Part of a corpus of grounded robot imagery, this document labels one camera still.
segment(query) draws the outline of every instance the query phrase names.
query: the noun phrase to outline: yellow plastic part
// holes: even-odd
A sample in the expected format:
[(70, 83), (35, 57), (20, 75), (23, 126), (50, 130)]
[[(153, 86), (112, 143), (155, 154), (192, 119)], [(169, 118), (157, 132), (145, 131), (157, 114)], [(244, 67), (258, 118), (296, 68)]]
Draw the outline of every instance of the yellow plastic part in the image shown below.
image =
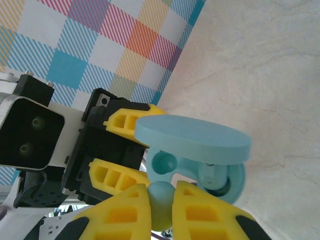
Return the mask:
[(134, 142), (140, 143), (142, 145), (145, 145), (136, 140), (135, 138), (135, 128), (137, 119), (151, 115), (168, 114), (167, 112), (163, 111), (162, 109), (158, 108), (153, 104), (149, 104), (149, 106), (149, 111), (126, 108), (119, 109), (109, 117), (108, 121), (103, 122), (103, 125), (106, 126), (105, 130), (117, 134), (126, 139), (132, 140)]
[(151, 209), (146, 185), (136, 184), (73, 220), (87, 217), (89, 223), (79, 240), (150, 240)]
[(250, 240), (236, 220), (247, 212), (186, 181), (178, 181), (172, 205), (175, 240)]
[(147, 173), (95, 158), (89, 163), (91, 184), (111, 195), (117, 195), (135, 184), (150, 185)]

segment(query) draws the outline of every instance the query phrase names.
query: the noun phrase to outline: checkered backdrop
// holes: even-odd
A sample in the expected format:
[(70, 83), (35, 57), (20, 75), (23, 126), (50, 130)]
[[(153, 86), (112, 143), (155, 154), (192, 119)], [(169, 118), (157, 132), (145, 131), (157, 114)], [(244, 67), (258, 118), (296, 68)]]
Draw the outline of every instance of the checkered backdrop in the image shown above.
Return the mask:
[[(95, 88), (157, 104), (205, 0), (0, 0), (0, 72), (54, 84), (84, 110)], [(0, 168), (0, 185), (15, 170)]]

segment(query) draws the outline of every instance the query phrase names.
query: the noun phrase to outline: pink striped square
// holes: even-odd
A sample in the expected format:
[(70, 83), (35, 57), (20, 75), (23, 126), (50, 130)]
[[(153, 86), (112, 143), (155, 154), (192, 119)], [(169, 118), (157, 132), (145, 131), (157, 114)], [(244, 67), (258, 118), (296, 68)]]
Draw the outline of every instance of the pink striped square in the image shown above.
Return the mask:
[(136, 19), (113, 4), (109, 5), (100, 33), (118, 44), (126, 46)]
[(172, 42), (165, 39), (163, 36), (158, 35), (149, 55), (149, 59), (167, 69), (176, 48), (177, 46)]
[(37, 0), (37, 1), (67, 16), (70, 5), (73, 0)]

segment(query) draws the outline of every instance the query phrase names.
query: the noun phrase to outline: marble surface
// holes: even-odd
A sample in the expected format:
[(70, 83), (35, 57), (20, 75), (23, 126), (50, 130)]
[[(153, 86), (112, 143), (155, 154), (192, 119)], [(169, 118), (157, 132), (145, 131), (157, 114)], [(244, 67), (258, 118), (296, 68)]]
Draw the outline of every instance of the marble surface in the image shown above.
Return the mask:
[(319, 0), (207, 0), (159, 106), (251, 135), (237, 205), (320, 239)]

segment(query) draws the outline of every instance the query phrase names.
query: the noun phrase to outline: light blue object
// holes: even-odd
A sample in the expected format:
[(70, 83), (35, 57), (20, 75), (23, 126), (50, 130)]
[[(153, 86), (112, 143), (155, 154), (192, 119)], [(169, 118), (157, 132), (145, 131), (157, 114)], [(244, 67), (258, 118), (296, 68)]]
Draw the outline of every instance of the light blue object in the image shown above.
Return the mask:
[(164, 114), (138, 118), (134, 136), (141, 143), (164, 152), (207, 164), (235, 165), (250, 157), (248, 135), (228, 126), (184, 116)]
[(172, 227), (172, 205), (175, 190), (170, 183), (165, 181), (153, 182), (147, 188), (153, 231), (162, 232)]
[[(146, 156), (146, 172), (151, 183), (157, 181), (171, 183), (174, 174), (180, 174), (193, 179), (197, 182), (197, 186), (200, 189), (205, 190), (211, 195), (218, 197), (227, 203), (235, 203), (240, 197), (245, 186), (245, 166), (243, 164), (221, 166), (221, 173), (216, 173), (219, 174), (218, 177), (212, 177), (212, 185), (211, 188), (208, 189), (208, 184), (206, 185), (202, 183), (203, 165), (204, 163), (202, 162), (176, 156), (171, 153), (161, 151), (156, 147), (150, 147)], [(215, 171), (215, 169), (209, 166), (208, 169)]]

